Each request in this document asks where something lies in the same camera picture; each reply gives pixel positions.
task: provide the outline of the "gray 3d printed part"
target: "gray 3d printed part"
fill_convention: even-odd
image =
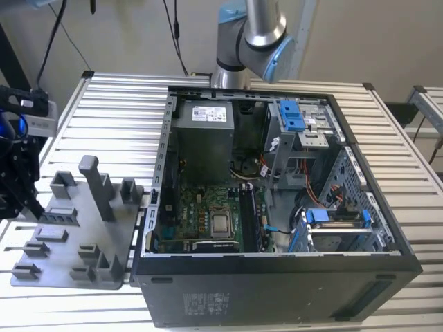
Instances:
[[[102,219],[105,221],[113,221],[115,219],[112,213],[111,206],[109,205],[108,195],[104,194],[105,191],[102,178],[98,173],[98,159],[95,156],[83,156],[80,164],[78,165],[78,170],[88,181],[89,189],[91,190],[92,197],[96,202],[98,211]]]
[[[103,221],[88,183],[72,183],[70,174],[56,175],[53,184],[67,199],[50,200],[47,211],[76,211],[77,223],[40,225],[23,247],[24,254],[12,271],[11,285],[66,288],[117,289],[123,276],[143,187],[134,180],[111,184],[107,174],[98,176],[95,194],[109,204],[113,221]]]

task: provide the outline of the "robotic arm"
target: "robotic arm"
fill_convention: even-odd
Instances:
[[[211,86],[248,89],[247,68],[265,82],[287,78],[295,40],[277,0],[233,0],[219,9],[217,67]]]

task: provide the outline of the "blue tab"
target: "blue tab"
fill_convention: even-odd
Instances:
[[[278,232],[278,228],[274,227],[274,226],[270,226],[270,225],[264,225],[263,228],[265,230],[270,230],[271,232]]]
[[[287,131],[303,132],[305,130],[305,121],[295,100],[281,100],[280,114],[284,120],[284,128]]]
[[[365,221],[365,227],[366,228],[370,227],[371,226],[371,215],[370,215],[369,211],[363,210],[361,215],[363,216],[363,220]]]
[[[316,223],[324,223],[329,221],[329,215],[326,210],[312,210],[312,216]]]
[[[312,215],[312,211],[311,210],[306,212],[306,219],[307,219],[307,223],[314,222],[314,216]]]

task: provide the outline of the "metal table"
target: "metal table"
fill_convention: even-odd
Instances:
[[[149,191],[169,85],[208,86],[208,79],[108,73],[82,78],[62,115],[58,136],[42,151],[40,202],[46,205],[51,195],[49,182],[55,171],[80,176],[77,163],[84,154],[96,155],[100,171],[109,173],[113,182],[133,176]],[[424,272],[362,324],[213,330],[442,331],[443,184],[377,92],[362,84],[301,81],[271,86],[254,80],[252,89],[334,94]],[[20,221],[0,223],[0,327],[29,326],[45,332],[154,328],[140,290],[129,284],[118,291],[9,286],[7,271],[21,256],[14,248],[27,241],[33,228]]]
[[[414,104],[443,135],[443,88],[414,86],[407,103]]]

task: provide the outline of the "white wall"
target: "white wall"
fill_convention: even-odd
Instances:
[[[180,45],[189,72],[212,72],[217,47],[217,13],[224,0],[178,0]],[[167,0],[173,19],[173,1]],[[294,31],[301,0],[280,0]],[[55,5],[56,11],[60,1]],[[34,84],[55,17],[49,8],[0,17],[28,79]],[[161,0],[68,1],[63,19],[73,41],[95,71],[182,75]],[[42,86],[63,106],[85,69],[62,30],[55,37]]]
[[[300,79],[371,82],[384,100],[443,86],[442,0],[318,0]]]

